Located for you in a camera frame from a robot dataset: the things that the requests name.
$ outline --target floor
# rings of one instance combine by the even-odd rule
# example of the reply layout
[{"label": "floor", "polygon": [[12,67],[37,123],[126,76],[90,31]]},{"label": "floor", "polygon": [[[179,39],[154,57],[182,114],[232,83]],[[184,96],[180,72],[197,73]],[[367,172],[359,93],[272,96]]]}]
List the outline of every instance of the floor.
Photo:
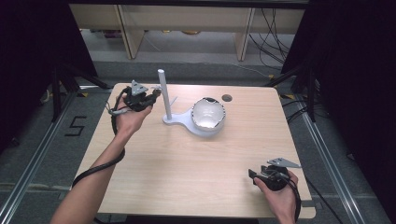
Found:
[{"label": "floor", "polygon": [[[232,77],[236,70],[240,70],[240,73],[246,72],[244,73],[246,77],[257,76],[264,81],[268,81],[271,75],[278,76],[282,65],[278,60],[260,53],[251,39],[245,60],[238,62],[232,34],[201,32],[198,35],[186,35],[180,31],[169,33],[147,31],[137,57],[133,60],[127,58],[120,38],[104,38],[102,32],[93,33],[90,30],[82,30],[81,34],[97,67],[99,77],[110,83],[129,80],[128,74],[132,73],[131,64],[134,69],[140,69],[138,71],[141,72],[142,78],[149,77],[147,68],[151,64],[160,63],[175,71],[185,68],[184,71],[189,71],[185,74],[186,77],[199,79],[205,76],[205,74],[200,75],[202,67],[200,65],[204,64],[207,65],[206,71],[211,71],[213,74],[219,71],[219,68],[224,68],[221,72],[228,71],[228,75]],[[252,34],[252,38],[258,43],[262,42],[258,34]],[[279,39],[289,47],[293,35],[280,35]],[[271,36],[268,42],[276,46]],[[282,59],[278,49],[268,48],[268,50]],[[277,87],[282,105],[299,100],[299,97],[304,99],[303,95],[292,94],[291,82],[292,78]],[[84,80],[80,80],[80,83],[91,85]],[[243,80],[230,81],[230,84],[235,83],[245,85]],[[29,172],[34,174],[26,183],[28,188],[22,193],[23,197],[16,201],[18,206],[10,212],[8,223],[47,223],[50,220],[51,214],[76,175],[78,162],[90,142],[95,122],[102,112],[100,108],[105,106],[108,92],[92,91],[89,95],[89,102],[87,97],[78,96],[70,103],[64,122],[52,137],[46,136],[47,130],[54,128],[50,123],[51,101],[44,103],[35,111],[26,129],[21,133],[21,140],[24,141],[21,141],[17,147],[8,148],[1,155],[0,202],[6,203],[10,200],[9,195],[20,184],[21,176]],[[290,132],[305,175],[313,183],[310,191],[317,208],[317,216],[314,219],[300,220],[299,223],[390,223],[359,167],[347,157],[347,148],[325,108],[316,106],[318,120],[313,124],[306,114],[297,113],[296,115],[299,116],[293,116],[302,106],[304,103],[284,106],[285,116],[290,119]],[[77,115],[82,114],[88,116],[85,119],[76,119]],[[69,129],[69,124],[72,122],[75,124],[83,122],[84,134],[76,138],[66,138],[65,136],[72,132]],[[32,166],[31,159],[37,156],[37,148],[46,137],[49,139],[49,149],[42,151],[43,158],[36,162],[36,166]],[[333,176],[334,170],[341,179]],[[98,217],[111,221],[125,219],[125,216],[108,214],[101,214]],[[260,219],[260,223],[275,223],[275,221]]]}]

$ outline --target gray carpet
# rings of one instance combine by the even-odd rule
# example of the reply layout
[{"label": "gray carpet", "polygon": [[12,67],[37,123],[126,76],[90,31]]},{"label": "gray carpet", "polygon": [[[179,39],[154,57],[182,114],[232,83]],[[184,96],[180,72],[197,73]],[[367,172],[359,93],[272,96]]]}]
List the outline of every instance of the gray carpet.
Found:
[{"label": "gray carpet", "polygon": [[[269,81],[269,75],[279,76],[279,70],[264,66],[246,66],[241,68],[232,64],[211,63],[95,63],[99,78],[107,84],[130,82],[135,79],[143,83],[158,83],[157,70],[164,69],[167,82],[177,84],[203,85],[235,85],[262,86]],[[279,84],[276,89],[279,94],[290,94],[293,78]],[[81,85],[91,85],[78,78]],[[29,191],[22,199],[11,223],[48,223],[71,185],[79,163],[91,141],[97,121],[102,114],[109,93],[90,92],[86,97],[77,97],[64,119],[50,149],[37,171]],[[281,99],[285,104],[291,99]],[[365,181],[356,163],[347,158],[347,148],[338,135],[331,119],[326,117],[322,105],[316,106],[317,125],[323,138],[332,152],[337,166],[342,172],[347,185],[356,198],[367,223],[390,223],[381,205]],[[297,104],[284,107],[285,116],[299,110]],[[10,147],[0,157],[0,200],[4,201],[12,184],[18,181],[21,173],[35,152],[46,129],[50,125],[52,102],[37,108],[31,121],[20,134],[21,145]],[[70,128],[73,119],[75,125],[84,126],[80,136],[65,136],[78,133]],[[297,148],[304,172],[311,180],[326,202],[341,218],[343,223],[350,223],[346,209],[342,205],[326,168],[318,154],[318,150],[300,116],[290,123],[290,131]],[[310,220],[300,220],[299,223],[338,223],[334,214],[319,198],[318,193],[310,187],[314,202],[317,204],[317,216]],[[122,220],[124,216],[100,215],[102,220]],[[273,219],[263,219],[262,223],[276,223]]]}]

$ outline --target black cable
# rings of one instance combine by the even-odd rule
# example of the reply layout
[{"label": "black cable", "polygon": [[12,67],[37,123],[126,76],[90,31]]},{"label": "black cable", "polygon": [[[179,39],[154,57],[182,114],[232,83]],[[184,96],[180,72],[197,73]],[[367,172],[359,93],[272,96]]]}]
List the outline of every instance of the black cable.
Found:
[{"label": "black cable", "polygon": [[286,184],[289,185],[290,188],[293,190],[294,197],[296,200],[296,210],[294,211],[294,221],[297,222],[298,217],[300,216],[300,213],[301,213],[301,197],[300,197],[300,193],[297,188],[297,184],[292,179],[290,179],[290,178],[286,179],[282,175],[278,175],[278,177],[280,177],[280,179],[282,179],[284,182],[286,182]]},{"label": "black cable", "polygon": [[[119,102],[120,102],[120,99],[121,99],[121,96],[122,96],[125,92],[127,92],[127,91],[128,91],[128,88],[125,88],[124,90],[122,90],[122,92],[120,93],[119,97],[118,97],[117,100],[116,100],[116,104],[114,105],[114,108],[113,108],[113,109],[117,109],[117,108],[118,108]],[[113,129],[114,134],[117,134],[116,116],[114,116],[114,115],[111,116],[111,126],[112,126],[112,129]],[[80,175],[78,175],[78,176],[75,178],[75,180],[73,181],[72,188],[73,188],[81,179],[87,177],[88,175],[92,175],[92,174],[94,174],[94,173],[96,173],[96,172],[105,170],[106,168],[111,167],[111,166],[117,164],[118,162],[122,161],[122,159],[124,158],[124,156],[125,156],[125,148],[122,150],[121,154],[120,154],[116,159],[114,159],[114,160],[112,160],[112,161],[109,161],[109,162],[106,162],[106,163],[104,163],[104,164],[102,164],[102,165],[98,165],[98,166],[92,167],[91,169],[89,169],[89,170],[87,170],[87,171],[81,173]],[[98,224],[119,224],[119,223],[120,223],[120,222],[102,222],[102,221],[99,220],[97,217],[95,217],[95,218],[93,219],[93,221],[96,222],[96,223],[98,223]]]},{"label": "black cable", "polygon": [[306,182],[312,187],[312,189],[317,193],[317,195],[319,196],[319,198],[327,205],[327,207],[330,209],[330,211],[332,211],[332,214],[335,216],[335,218],[337,218],[337,220],[342,224],[343,221],[341,220],[341,218],[339,216],[337,216],[337,214],[335,213],[335,211],[332,209],[332,207],[327,203],[327,201],[323,198],[323,196],[319,193],[318,189],[315,188],[315,186],[312,184],[312,182],[308,179],[308,177],[305,177]]},{"label": "black cable", "polygon": [[257,43],[256,40],[253,38],[253,36],[251,36],[251,34],[249,34],[249,37],[250,37],[250,39],[254,42],[254,44],[256,45],[256,47],[257,47],[260,51],[262,51],[262,52],[268,54],[268,56],[270,56],[271,58],[277,60],[279,63],[283,63],[283,62],[284,62],[282,59],[279,59],[278,57],[276,57],[275,54],[271,53],[271,52],[268,51],[267,49],[264,49],[264,48],[262,47],[262,45],[263,45],[264,43],[262,43],[261,45],[260,45],[259,43]]},{"label": "black cable", "polygon": [[270,45],[270,44],[268,44],[268,43],[266,43],[266,44],[267,44],[268,46],[270,46],[271,48],[273,48],[273,49],[278,49],[278,50],[280,51],[280,54],[282,55],[283,59],[285,60],[285,59],[286,59],[285,52],[286,52],[286,53],[288,53],[288,52],[285,51],[285,50],[283,50],[283,49],[280,47],[280,45],[282,45],[282,46],[283,46],[284,48],[286,48],[286,49],[289,49],[289,48],[288,48],[287,46],[285,46],[285,45],[279,40],[279,38],[277,37],[277,30],[276,30],[276,9],[273,8],[273,20],[272,20],[272,22],[271,22],[271,25],[270,25],[269,21],[267,20],[267,18],[266,18],[266,16],[265,16],[265,13],[264,13],[264,10],[263,10],[263,9],[262,9],[262,15],[263,15],[263,17],[264,17],[264,19],[265,19],[265,22],[267,23],[268,30],[269,30],[267,36],[265,37],[265,39],[264,39],[263,41],[266,42],[266,39],[268,38],[269,34],[271,34],[271,35],[273,36],[274,40],[276,41],[276,43],[277,43],[277,45],[278,45],[278,48],[276,48],[276,47],[274,47],[274,46],[272,46],[272,45]]},{"label": "black cable", "polygon": [[306,111],[307,111],[307,106],[299,109],[298,111],[294,112],[292,115],[286,117],[288,124],[290,124],[294,119],[298,118],[300,115],[302,115]]},{"label": "black cable", "polygon": [[269,67],[269,68],[273,68],[273,69],[279,70],[279,71],[281,70],[280,68],[276,68],[276,67],[270,66],[270,65],[266,64],[265,62],[263,62],[262,61],[262,51],[261,50],[259,51],[259,58],[260,58],[260,61],[262,62],[262,64],[264,64],[264,66]]},{"label": "black cable", "polygon": [[291,105],[291,104],[293,104],[293,103],[305,103],[305,102],[306,102],[306,100],[302,100],[302,101],[291,101],[291,102],[288,102],[288,103],[286,103],[286,104],[283,104],[282,107],[284,107],[284,106],[286,106],[286,105]]}]

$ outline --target handheld controller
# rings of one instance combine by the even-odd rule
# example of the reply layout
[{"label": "handheld controller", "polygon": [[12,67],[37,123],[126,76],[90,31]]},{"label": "handheld controller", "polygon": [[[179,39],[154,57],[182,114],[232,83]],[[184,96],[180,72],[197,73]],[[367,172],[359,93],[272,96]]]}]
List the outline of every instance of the handheld controller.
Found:
[{"label": "handheld controller", "polygon": [[248,176],[252,179],[258,177],[268,189],[272,191],[278,191],[287,185],[287,181],[290,179],[288,169],[286,167],[279,167],[274,165],[262,166],[262,172],[257,174],[252,170],[248,170]]},{"label": "handheld controller", "polygon": [[[117,98],[117,102],[114,105],[114,108],[110,108],[110,106],[107,105],[107,112],[114,117],[132,110],[140,112],[146,109],[146,107],[148,107],[149,105],[154,105],[157,97],[161,95],[161,90],[157,88],[152,91],[152,94],[147,95],[146,91],[148,90],[148,88],[133,80],[131,87],[126,87],[122,90],[119,97]],[[126,93],[126,96],[123,98],[123,102],[127,106],[117,109],[121,96],[124,93]]]},{"label": "handheld controller", "polygon": [[272,191],[281,190],[289,183],[290,176],[286,167],[301,168],[299,164],[283,158],[269,160],[268,163],[271,165],[262,166],[262,171],[259,174],[249,169],[248,176],[251,179],[258,177]]},{"label": "handheld controller", "polygon": [[248,169],[248,176],[251,179],[254,179],[254,177],[258,177],[260,180],[262,180],[262,182],[265,183],[268,189],[272,191],[282,190],[286,187],[286,185],[289,185],[294,192],[296,200],[294,220],[297,222],[298,216],[300,215],[301,211],[301,198],[300,193],[297,189],[297,184],[290,179],[289,172],[286,167],[301,168],[301,165],[285,160],[283,158],[269,160],[268,163],[270,163],[271,165],[269,165],[268,167],[262,166],[262,171],[259,174]]}]

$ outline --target transparent bowl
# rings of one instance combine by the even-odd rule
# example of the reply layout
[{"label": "transparent bowl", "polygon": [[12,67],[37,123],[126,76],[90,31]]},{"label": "transparent bowl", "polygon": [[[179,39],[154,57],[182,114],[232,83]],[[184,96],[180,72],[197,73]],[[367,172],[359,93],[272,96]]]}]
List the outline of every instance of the transparent bowl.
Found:
[{"label": "transparent bowl", "polygon": [[217,132],[224,125],[225,109],[219,101],[205,97],[194,104],[191,117],[199,130]]}]

